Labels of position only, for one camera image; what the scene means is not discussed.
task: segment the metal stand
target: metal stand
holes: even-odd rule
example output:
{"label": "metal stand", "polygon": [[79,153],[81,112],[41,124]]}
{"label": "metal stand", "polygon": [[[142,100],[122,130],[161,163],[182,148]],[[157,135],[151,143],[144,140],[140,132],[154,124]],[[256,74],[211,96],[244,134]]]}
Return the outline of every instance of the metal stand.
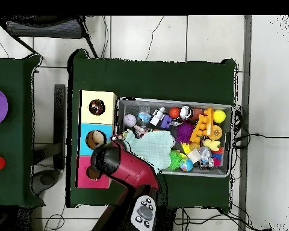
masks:
{"label": "metal stand", "polygon": [[46,158],[54,157],[54,169],[64,169],[65,166],[65,117],[66,88],[55,85],[54,104],[54,143],[39,146],[34,149],[33,164],[36,165]]}

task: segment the blue toy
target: blue toy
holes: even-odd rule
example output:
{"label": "blue toy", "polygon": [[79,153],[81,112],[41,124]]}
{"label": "blue toy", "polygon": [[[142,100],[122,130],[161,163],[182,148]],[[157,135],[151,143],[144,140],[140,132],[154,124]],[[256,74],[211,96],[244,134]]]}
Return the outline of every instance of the blue toy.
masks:
{"label": "blue toy", "polygon": [[193,162],[188,158],[182,159],[180,161],[180,169],[185,172],[191,171],[193,169]]}

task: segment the light blue cloth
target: light blue cloth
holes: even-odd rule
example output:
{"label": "light blue cloth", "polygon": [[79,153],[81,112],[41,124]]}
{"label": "light blue cloth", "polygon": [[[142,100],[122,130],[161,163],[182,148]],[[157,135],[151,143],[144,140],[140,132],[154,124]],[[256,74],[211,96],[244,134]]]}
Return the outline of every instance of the light blue cloth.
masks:
{"label": "light blue cloth", "polygon": [[155,173],[170,166],[170,151],[173,140],[169,131],[153,131],[145,133],[143,137],[136,139],[134,133],[129,131],[125,144],[129,151],[139,158],[150,163]]}

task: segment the orange toy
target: orange toy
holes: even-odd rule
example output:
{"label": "orange toy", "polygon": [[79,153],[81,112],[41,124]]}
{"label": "orange toy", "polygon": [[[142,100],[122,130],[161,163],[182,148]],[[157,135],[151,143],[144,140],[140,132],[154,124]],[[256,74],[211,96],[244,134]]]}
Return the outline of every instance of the orange toy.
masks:
{"label": "orange toy", "polygon": [[200,137],[203,135],[211,135],[213,126],[213,113],[212,108],[204,110],[204,115],[200,114],[196,122],[196,127],[191,134],[190,141],[192,143],[200,143]]}

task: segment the green table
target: green table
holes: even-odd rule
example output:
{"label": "green table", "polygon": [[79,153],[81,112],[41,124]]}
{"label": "green table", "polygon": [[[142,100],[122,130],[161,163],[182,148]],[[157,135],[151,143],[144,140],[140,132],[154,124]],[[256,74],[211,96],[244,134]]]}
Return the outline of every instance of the green table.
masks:
{"label": "green table", "polygon": [[0,205],[43,206],[30,188],[33,158],[33,70],[41,56],[23,60],[0,59],[0,90],[8,100],[8,114],[0,123],[0,156],[6,166],[0,171]]}
{"label": "green table", "polygon": [[[111,182],[109,189],[75,188],[78,106],[80,90],[113,91],[118,97],[179,100],[233,105],[233,60],[222,63],[140,62],[88,59],[77,50],[69,59],[67,138],[67,206],[111,205],[123,188]],[[216,206],[228,211],[229,176],[226,178],[174,176],[165,174],[169,208]]]}

